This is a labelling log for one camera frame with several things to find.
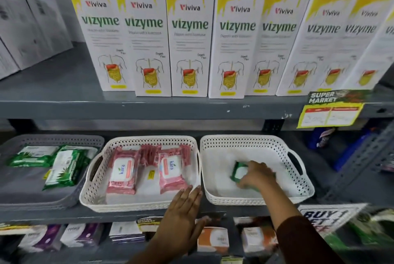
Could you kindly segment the pink wipes pack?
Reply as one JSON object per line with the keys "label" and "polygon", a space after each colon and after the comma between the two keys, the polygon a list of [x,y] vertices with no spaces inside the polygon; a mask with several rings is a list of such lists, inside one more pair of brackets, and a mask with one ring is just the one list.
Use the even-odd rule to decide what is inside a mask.
{"label": "pink wipes pack", "polygon": [[140,165],[148,166],[158,166],[159,151],[161,150],[161,145],[150,145],[144,144],[140,147]]}
{"label": "pink wipes pack", "polygon": [[115,149],[109,164],[106,194],[135,195],[140,156],[140,149]]}
{"label": "pink wipes pack", "polygon": [[188,164],[190,152],[185,146],[173,147],[158,152],[160,194],[186,189],[188,183],[183,176],[183,169]]}

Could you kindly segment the person's left forearm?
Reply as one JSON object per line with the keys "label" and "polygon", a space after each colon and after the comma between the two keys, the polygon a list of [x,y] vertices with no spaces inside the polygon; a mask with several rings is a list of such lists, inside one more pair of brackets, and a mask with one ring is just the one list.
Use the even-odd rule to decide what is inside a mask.
{"label": "person's left forearm", "polygon": [[172,246],[148,245],[133,255],[125,264],[168,264],[186,254],[187,250]]}

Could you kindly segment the grey cardboard box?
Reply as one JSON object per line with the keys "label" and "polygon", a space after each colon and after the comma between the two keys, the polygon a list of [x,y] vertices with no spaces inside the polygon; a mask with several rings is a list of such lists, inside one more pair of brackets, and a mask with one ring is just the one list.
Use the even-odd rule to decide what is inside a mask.
{"label": "grey cardboard box", "polygon": [[52,56],[26,0],[0,0],[0,39],[20,70]]}
{"label": "grey cardboard box", "polygon": [[20,71],[8,49],[0,39],[0,80]]}
{"label": "grey cardboard box", "polygon": [[26,0],[47,42],[51,55],[73,48],[56,0]]}

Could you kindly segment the black yellow shelf label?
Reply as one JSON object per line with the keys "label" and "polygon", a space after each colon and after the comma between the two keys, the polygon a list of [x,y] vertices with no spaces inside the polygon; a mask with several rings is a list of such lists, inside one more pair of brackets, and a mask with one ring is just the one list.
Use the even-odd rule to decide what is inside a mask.
{"label": "black yellow shelf label", "polygon": [[163,216],[142,217],[136,220],[136,224],[142,233],[156,232]]}

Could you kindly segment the green white wipes pack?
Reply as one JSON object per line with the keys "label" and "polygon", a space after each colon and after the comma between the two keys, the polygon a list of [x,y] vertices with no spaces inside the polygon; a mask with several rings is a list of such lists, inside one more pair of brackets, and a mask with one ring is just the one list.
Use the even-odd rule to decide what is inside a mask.
{"label": "green white wipes pack", "polygon": [[60,146],[25,146],[7,162],[9,167],[45,167],[53,165]]}
{"label": "green white wipes pack", "polygon": [[82,170],[97,152],[96,147],[62,145],[53,159],[42,190],[75,186]]}

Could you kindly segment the white perforated basket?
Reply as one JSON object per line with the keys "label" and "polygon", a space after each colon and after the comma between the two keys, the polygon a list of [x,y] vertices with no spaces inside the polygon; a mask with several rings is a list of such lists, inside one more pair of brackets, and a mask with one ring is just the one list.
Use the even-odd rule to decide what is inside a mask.
{"label": "white perforated basket", "polygon": [[181,135],[115,137],[105,144],[88,166],[85,184],[79,196],[80,204],[97,213],[167,208],[178,190],[161,194],[159,168],[154,166],[139,167],[134,195],[107,193],[113,170],[110,167],[110,162],[116,148],[136,150],[143,144],[161,145],[163,149],[175,148],[180,145],[189,146],[191,149],[190,165],[182,168],[182,177],[185,178],[188,186],[195,188],[201,185],[201,165],[203,162],[195,138]]}
{"label": "white perforated basket", "polygon": [[260,193],[241,189],[230,179],[236,162],[264,162],[294,204],[315,194],[298,154],[272,135],[206,135],[200,140],[201,176],[205,196],[218,206],[265,206]]}

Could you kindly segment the person's right forearm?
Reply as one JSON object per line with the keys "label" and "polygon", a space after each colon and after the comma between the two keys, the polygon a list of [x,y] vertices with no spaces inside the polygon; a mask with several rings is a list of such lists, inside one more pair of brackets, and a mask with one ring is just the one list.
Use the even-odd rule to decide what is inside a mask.
{"label": "person's right forearm", "polygon": [[263,176],[259,190],[269,210],[286,264],[345,264],[273,177]]}

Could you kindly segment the grey metal shelf rack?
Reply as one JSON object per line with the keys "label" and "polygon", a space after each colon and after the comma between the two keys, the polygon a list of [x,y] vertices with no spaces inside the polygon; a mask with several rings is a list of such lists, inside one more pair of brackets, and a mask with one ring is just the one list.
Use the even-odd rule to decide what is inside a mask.
{"label": "grey metal shelf rack", "polygon": [[[320,197],[334,182],[336,172],[329,164],[356,140],[358,133],[340,131],[322,152],[309,150],[307,135],[295,130],[296,119],[307,97],[247,96],[244,99],[209,99],[207,97],[136,97],[134,92],[103,92],[85,43],[0,81],[0,118],[8,119],[17,134],[99,135],[105,142],[115,137],[148,135],[184,135],[200,139],[213,134],[276,135],[301,157],[316,189],[316,196],[306,204],[341,204],[366,202],[371,207],[394,207],[394,173],[381,172],[392,160],[394,143],[378,155],[372,167],[351,184],[345,201],[321,202]],[[367,99],[361,118],[393,119],[394,91],[382,85]],[[241,123],[258,122],[256,130],[247,131]],[[39,121],[54,122],[59,130],[37,127]],[[271,130],[271,123],[285,122],[282,131]],[[294,131],[286,131],[291,123]],[[216,206],[204,196],[200,211],[224,214],[221,221],[228,228],[229,253],[241,256],[242,243],[231,217],[265,216],[265,206]],[[159,216],[160,210],[97,213],[81,205],[65,210],[1,211],[0,222],[9,224],[51,225],[82,222],[121,222],[145,216]],[[106,237],[98,247],[62,248],[57,252],[21,255],[13,263],[23,264],[123,264],[145,247],[146,243],[115,244]]]}

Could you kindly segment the small green white packet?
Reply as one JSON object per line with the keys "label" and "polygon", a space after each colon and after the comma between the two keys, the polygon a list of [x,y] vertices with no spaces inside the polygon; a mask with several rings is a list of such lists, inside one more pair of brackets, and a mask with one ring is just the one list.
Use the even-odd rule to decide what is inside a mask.
{"label": "small green white packet", "polygon": [[238,186],[240,180],[248,173],[248,164],[246,162],[236,161],[230,175],[230,179]]}

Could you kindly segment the white flat pack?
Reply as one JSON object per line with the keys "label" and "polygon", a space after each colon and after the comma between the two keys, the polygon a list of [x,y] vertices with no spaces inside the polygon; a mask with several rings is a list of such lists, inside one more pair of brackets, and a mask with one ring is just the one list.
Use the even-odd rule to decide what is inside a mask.
{"label": "white flat pack", "polygon": [[139,229],[136,221],[113,222],[109,238],[114,243],[145,242],[145,234]]}

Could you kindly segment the person's right hand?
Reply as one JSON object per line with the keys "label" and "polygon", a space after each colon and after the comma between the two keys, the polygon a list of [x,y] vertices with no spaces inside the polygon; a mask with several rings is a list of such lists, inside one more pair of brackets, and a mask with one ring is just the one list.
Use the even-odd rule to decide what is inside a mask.
{"label": "person's right hand", "polygon": [[248,167],[253,168],[256,179],[256,191],[263,194],[269,189],[278,187],[275,173],[265,163],[258,163],[256,161],[247,162]]}

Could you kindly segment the row of white yellow boxes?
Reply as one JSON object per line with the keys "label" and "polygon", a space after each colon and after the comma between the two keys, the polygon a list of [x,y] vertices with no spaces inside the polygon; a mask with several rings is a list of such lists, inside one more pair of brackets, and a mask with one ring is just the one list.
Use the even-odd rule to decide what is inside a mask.
{"label": "row of white yellow boxes", "polygon": [[315,91],[348,19],[394,15],[394,0],[72,0],[103,90],[136,96],[305,96],[338,104],[354,88]]}

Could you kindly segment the person's left hand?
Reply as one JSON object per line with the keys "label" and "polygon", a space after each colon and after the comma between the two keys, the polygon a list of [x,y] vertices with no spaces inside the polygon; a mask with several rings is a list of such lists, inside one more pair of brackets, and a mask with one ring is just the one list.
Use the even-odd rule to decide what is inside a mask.
{"label": "person's left hand", "polygon": [[198,237],[194,237],[194,226],[203,192],[201,186],[196,187],[195,202],[190,211],[185,212],[184,192],[186,189],[181,189],[175,195],[175,197],[180,197],[180,217],[169,219],[166,210],[154,237],[150,241],[150,245],[172,246],[185,249],[188,252],[197,242]]}

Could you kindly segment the grey perforated shelf upright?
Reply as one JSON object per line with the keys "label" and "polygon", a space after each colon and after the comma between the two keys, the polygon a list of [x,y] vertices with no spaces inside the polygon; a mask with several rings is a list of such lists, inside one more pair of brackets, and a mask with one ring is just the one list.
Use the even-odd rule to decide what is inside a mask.
{"label": "grey perforated shelf upright", "polygon": [[389,143],[394,143],[394,118],[370,119],[362,130],[362,136],[348,146],[337,160],[338,169],[332,185],[320,197],[321,202],[345,201],[345,195],[364,172],[367,172],[378,155]]}

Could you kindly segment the grey plastic basket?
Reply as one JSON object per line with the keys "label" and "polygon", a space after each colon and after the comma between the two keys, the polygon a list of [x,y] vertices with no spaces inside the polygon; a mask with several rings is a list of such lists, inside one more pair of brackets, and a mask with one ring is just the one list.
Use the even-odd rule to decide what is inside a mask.
{"label": "grey plastic basket", "polygon": [[99,135],[81,134],[24,134],[0,144],[0,210],[63,210],[79,201],[87,166],[82,168],[75,186],[43,190],[49,168],[7,165],[25,146],[93,147],[98,153],[104,144],[105,139]]}

